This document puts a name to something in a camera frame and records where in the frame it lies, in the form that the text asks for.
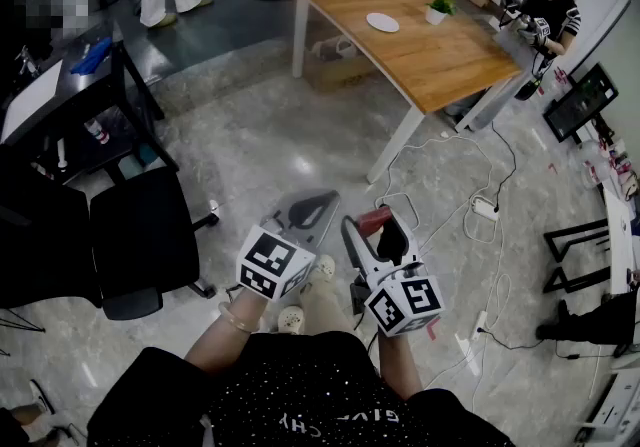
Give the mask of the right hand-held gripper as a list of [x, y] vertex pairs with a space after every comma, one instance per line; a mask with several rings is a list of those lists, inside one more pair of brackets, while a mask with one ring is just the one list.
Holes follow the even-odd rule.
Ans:
[[[418, 255], [413, 232], [396, 213], [382, 226], [377, 253], [349, 215], [341, 221], [341, 235], [360, 274], [350, 285], [355, 315], [369, 313], [384, 336], [399, 336], [427, 326], [445, 311], [437, 279], [423, 263], [414, 263]], [[384, 276], [385, 261], [412, 264]]]

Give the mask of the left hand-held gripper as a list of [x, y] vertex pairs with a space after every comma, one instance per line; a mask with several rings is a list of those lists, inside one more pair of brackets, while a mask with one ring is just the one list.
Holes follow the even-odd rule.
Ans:
[[271, 216], [251, 227], [236, 259], [236, 281], [266, 299], [301, 285], [340, 205], [331, 189], [284, 195]]

